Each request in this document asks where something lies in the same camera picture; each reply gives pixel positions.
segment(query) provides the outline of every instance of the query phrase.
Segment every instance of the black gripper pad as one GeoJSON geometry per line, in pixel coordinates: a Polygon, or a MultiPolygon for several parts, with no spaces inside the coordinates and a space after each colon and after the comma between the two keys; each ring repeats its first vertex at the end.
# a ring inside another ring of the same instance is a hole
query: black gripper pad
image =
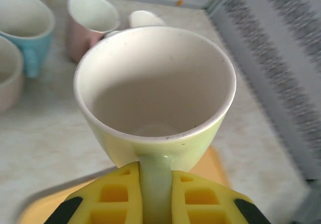
{"type": "Polygon", "coordinates": [[[44,224],[67,224],[81,202],[82,198],[79,196],[64,201],[55,209],[44,224]]]}
{"type": "Polygon", "coordinates": [[[271,224],[256,205],[242,199],[235,199],[234,203],[249,224],[271,224]]]}

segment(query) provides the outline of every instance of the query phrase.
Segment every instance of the orange tray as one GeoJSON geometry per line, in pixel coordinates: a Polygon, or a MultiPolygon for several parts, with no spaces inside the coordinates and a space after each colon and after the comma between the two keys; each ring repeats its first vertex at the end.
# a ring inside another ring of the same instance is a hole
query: orange tray
{"type": "MultiPolygon", "coordinates": [[[[16,223],[43,224],[59,204],[67,198],[67,196],[115,169],[116,167],[113,167],[106,171],[35,194],[23,204],[17,215],[16,223]]],[[[202,159],[190,172],[220,183],[221,185],[230,187],[219,156],[212,147],[206,151],[202,159]]]]}

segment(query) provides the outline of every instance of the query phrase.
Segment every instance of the blue mug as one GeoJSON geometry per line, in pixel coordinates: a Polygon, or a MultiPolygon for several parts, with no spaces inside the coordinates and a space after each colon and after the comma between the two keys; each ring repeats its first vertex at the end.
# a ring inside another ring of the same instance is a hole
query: blue mug
{"type": "Polygon", "coordinates": [[[40,0],[0,0],[0,35],[24,57],[24,74],[39,76],[53,39],[55,17],[40,0]]]}

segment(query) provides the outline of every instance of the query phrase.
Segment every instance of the marble countertop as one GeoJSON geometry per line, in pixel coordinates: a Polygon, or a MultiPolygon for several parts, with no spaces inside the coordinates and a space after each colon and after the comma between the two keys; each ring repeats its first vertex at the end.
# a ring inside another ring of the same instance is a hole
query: marble countertop
{"type": "MultiPolygon", "coordinates": [[[[38,79],[28,79],[19,104],[0,117],[0,223],[31,194],[112,167],[73,95],[76,65],[65,54],[67,0],[41,0],[56,16],[55,38],[38,79]]],[[[125,20],[134,10],[169,26],[195,31],[224,48],[202,10],[109,0],[125,20]]],[[[272,223],[284,223],[308,187],[273,132],[238,69],[234,103],[213,141],[236,191],[249,196],[272,223]]]]}

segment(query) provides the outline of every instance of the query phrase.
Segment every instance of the light green mug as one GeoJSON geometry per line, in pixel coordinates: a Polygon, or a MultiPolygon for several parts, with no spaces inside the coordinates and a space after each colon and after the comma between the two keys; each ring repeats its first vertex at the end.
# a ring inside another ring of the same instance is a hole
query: light green mug
{"type": "Polygon", "coordinates": [[[116,166],[140,162],[144,224],[171,223],[171,170],[189,171],[232,104],[231,61],[213,42],[166,26],[114,34],[87,52],[76,100],[116,166]]]}

